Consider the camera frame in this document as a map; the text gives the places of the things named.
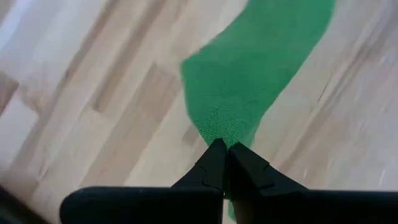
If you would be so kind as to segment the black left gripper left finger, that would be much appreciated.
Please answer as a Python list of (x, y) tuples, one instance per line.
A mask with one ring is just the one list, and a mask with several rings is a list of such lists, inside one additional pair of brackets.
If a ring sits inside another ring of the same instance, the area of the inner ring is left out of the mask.
[(85, 187), (65, 197), (62, 224), (222, 224), (226, 144), (215, 139), (170, 187)]

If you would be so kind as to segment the green elastic bandage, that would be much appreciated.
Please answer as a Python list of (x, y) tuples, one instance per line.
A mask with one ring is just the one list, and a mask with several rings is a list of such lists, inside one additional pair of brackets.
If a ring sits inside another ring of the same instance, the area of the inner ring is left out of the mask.
[(182, 62), (187, 114), (207, 145), (252, 144), (334, 8), (335, 0), (248, 0), (224, 31)]

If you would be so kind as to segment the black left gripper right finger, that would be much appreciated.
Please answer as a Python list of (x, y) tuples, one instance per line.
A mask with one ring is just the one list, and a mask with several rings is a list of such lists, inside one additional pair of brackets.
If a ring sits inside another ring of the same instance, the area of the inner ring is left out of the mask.
[(398, 224), (398, 192), (308, 189), (241, 143), (228, 165), (237, 224)]

